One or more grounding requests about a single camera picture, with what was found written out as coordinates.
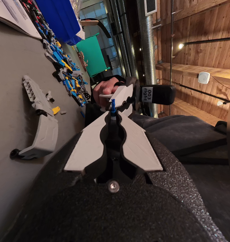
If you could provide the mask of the grey toy connector with pin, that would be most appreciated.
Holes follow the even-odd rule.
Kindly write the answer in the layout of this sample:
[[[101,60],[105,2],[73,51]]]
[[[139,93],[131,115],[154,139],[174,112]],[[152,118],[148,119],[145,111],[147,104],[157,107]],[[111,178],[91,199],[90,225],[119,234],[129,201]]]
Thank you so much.
[[[48,91],[45,95],[46,99],[48,102],[54,102],[55,100],[53,99],[52,95],[51,95],[51,91]]]

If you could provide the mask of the blue storage bin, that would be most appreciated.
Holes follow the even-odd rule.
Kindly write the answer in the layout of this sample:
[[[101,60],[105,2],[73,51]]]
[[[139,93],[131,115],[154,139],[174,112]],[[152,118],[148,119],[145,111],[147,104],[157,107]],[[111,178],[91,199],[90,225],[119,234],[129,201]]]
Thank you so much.
[[[77,36],[80,25],[69,0],[36,0],[35,2],[59,41],[73,46],[82,40]]]

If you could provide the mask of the small brown wooden model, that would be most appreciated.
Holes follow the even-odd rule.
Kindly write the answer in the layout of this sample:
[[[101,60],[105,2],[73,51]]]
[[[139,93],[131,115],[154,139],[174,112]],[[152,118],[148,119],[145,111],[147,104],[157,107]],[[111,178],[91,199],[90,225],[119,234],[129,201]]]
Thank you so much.
[[[78,57],[80,59],[80,62],[82,64],[82,66],[83,66],[84,71],[87,72],[88,60],[85,60],[85,57],[84,57],[84,54],[83,54],[82,51],[77,52],[77,55],[78,55]]]

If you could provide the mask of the grey desk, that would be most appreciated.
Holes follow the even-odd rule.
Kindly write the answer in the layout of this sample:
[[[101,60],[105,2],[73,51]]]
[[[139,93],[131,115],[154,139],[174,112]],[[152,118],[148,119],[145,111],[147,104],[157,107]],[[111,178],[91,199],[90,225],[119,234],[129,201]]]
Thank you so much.
[[[55,69],[44,53],[39,40],[0,22],[0,240],[21,211],[39,171],[84,128],[80,112],[85,112],[85,108],[80,108],[52,76]],[[24,75],[44,93],[51,91],[55,99],[51,106],[59,106],[67,113],[55,115],[59,133],[52,154],[33,160],[11,160],[13,149],[22,150],[33,143],[38,125],[39,117],[23,89]]]

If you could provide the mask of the blue toy pin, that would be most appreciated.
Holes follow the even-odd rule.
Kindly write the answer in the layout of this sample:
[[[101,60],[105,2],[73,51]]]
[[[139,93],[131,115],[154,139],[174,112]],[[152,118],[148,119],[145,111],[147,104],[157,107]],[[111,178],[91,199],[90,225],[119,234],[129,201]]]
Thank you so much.
[[[111,100],[111,119],[116,119],[116,104],[115,99]]]

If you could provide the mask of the pile of toy building pieces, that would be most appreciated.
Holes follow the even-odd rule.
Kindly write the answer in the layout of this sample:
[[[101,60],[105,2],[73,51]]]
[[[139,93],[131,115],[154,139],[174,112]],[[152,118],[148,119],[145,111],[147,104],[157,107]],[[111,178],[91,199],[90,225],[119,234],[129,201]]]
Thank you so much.
[[[90,99],[89,93],[86,91],[87,82],[83,80],[83,72],[79,66],[72,61],[60,44],[55,33],[50,28],[42,12],[34,1],[19,1],[34,23],[36,29],[42,37],[42,45],[47,59],[53,64],[55,71],[53,77],[58,82],[62,82],[69,96],[71,96],[80,107],[84,107]]]

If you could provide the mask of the silver ventilation duct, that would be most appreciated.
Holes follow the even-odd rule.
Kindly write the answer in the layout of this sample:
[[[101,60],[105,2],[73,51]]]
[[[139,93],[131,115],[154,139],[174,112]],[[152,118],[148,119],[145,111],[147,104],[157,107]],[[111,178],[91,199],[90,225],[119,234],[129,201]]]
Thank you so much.
[[[145,15],[145,5],[143,0],[137,0],[137,8],[146,84],[156,85],[155,43],[152,30],[153,18],[152,15]]]

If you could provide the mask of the green plastic tote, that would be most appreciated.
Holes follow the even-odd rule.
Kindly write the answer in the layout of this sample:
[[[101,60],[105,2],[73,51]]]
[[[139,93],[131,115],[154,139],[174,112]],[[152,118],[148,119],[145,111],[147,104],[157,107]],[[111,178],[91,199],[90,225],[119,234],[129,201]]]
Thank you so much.
[[[76,44],[78,52],[82,52],[84,55],[84,61],[87,63],[86,69],[90,77],[94,77],[110,69],[110,67],[107,67],[105,64],[97,35],[99,35],[99,33],[81,40]]]

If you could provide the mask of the wooden and black chair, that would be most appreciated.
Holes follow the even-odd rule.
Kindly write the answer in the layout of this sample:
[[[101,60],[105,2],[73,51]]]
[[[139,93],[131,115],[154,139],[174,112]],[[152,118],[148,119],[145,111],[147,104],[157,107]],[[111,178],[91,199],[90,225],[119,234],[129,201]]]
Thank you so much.
[[[106,27],[104,26],[104,24],[100,20],[97,20],[97,19],[94,19],[94,18],[81,19],[80,24],[81,24],[82,27],[98,25],[102,29],[102,31],[104,32],[104,34],[106,35],[107,38],[112,38],[112,36],[108,32],[108,30],[106,29]]]

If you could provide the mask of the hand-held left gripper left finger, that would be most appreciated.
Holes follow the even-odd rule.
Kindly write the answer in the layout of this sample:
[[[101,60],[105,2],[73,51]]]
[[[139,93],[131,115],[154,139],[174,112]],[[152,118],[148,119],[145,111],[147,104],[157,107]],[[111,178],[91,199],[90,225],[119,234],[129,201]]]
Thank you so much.
[[[81,135],[64,167],[66,172],[78,172],[92,179],[99,177],[107,167],[105,141],[108,137],[110,112],[89,124]]]

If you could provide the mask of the person's right hand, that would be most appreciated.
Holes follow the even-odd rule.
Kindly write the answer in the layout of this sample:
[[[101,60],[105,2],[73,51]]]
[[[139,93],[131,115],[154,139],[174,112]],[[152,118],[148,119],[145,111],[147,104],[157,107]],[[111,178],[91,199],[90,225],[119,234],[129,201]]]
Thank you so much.
[[[100,94],[109,95],[113,94],[118,86],[115,85],[117,82],[125,83],[126,79],[119,76],[114,75],[110,77],[103,78],[93,89],[92,95],[91,95],[91,103],[97,104],[100,107],[105,107],[108,104],[108,101],[106,98],[100,97]]]

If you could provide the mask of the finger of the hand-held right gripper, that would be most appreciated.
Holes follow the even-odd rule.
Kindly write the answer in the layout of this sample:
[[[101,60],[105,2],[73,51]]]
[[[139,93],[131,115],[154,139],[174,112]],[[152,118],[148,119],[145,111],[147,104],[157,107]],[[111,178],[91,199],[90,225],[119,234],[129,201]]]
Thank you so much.
[[[133,105],[132,104],[124,104],[123,105],[123,114],[128,117],[133,112]]]
[[[112,102],[112,99],[115,99],[115,108],[119,108],[127,101],[128,98],[131,98],[133,95],[133,84],[129,86],[119,86],[109,102]]]

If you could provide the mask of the white ceiling sensor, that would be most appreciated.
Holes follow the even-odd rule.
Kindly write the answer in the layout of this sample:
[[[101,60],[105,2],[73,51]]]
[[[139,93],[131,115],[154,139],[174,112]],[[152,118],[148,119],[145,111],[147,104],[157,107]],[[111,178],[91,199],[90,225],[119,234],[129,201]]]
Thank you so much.
[[[198,83],[208,84],[210,80],[210,73],[208,72],[200,72],[198,74]]]

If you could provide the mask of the grey toy panel assembly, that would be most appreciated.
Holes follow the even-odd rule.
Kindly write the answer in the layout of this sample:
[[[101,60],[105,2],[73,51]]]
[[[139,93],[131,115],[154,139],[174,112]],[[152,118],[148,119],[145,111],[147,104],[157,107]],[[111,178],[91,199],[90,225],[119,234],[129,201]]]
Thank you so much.
[[[39,116],[37,132],[31,146],[10,152],[10,159],[34,159],[47,156],[54,152],[58,138],[58,120],[53,114],[53,110],[39,87],[29,76],[24,75],[22,82],[28,98]]]

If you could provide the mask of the white instruction booklet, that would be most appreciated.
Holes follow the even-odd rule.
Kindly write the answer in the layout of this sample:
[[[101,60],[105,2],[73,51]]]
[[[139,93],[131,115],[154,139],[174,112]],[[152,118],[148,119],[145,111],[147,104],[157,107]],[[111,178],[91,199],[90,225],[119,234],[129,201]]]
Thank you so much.
[[[0,21],[30,37],[42,39],[20,1],[0,0]]]

